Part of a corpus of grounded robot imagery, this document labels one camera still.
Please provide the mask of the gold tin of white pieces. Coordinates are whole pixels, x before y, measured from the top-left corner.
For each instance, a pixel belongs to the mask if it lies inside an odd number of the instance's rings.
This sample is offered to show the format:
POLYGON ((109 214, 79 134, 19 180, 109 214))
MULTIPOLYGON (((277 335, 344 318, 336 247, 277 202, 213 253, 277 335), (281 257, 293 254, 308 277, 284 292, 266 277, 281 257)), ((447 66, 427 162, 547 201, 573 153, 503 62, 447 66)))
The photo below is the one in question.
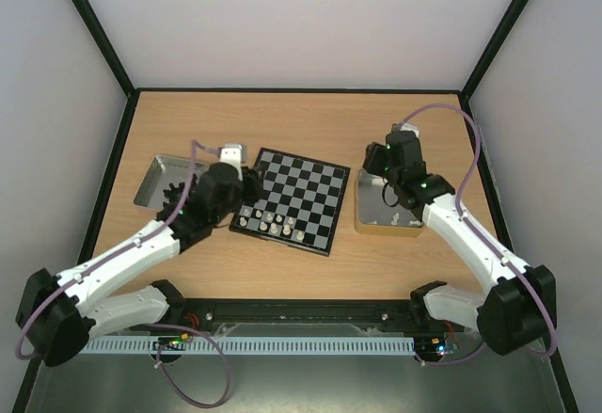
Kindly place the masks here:
POLYGON ((360 234, 389 237, 417 237, 423 224, 396 203, 397 197, 385 181, 360 169, 354 185, 355 230, 360 234), (391 225, 394 214, 400 215, 398 224, 391 225))

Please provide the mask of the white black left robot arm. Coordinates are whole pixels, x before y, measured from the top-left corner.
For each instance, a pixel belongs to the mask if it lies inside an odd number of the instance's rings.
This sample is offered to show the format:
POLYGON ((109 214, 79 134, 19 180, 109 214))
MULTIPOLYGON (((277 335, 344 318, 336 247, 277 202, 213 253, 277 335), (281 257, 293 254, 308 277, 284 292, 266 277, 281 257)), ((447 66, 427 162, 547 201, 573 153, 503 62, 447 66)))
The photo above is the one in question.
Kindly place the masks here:
POLYGON ((100 256, 56 275, 27 279, 16 314, 32 355, 49 367, 75 357, 97 337, 174 319, 182 295, 167 281, 134 293, 114 292, 154 265, 209 237, 229 214, 262 194, 264 171, 225 162, 163 191, 163 208, 142 230, 100 256))

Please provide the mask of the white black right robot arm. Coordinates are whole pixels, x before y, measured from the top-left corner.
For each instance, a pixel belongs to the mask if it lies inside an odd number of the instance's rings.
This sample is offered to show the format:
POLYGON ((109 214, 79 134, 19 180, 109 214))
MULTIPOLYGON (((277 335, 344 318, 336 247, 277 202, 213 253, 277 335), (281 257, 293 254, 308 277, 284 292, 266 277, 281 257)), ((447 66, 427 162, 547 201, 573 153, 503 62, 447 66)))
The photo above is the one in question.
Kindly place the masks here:
POLYGON ((547 338, 544 356, 555 353, 553 274, 517 257, 475 219, 445 178, 428 171, 414 132, 397 130, 384 143, 369 144, 363 168, 383 179, 398 204, 450 246, 483 290, 466 292, 444 282, 415 290, 410 318, 416 327, 428 330, 449 321, 473 329, 501 356, 547 338))

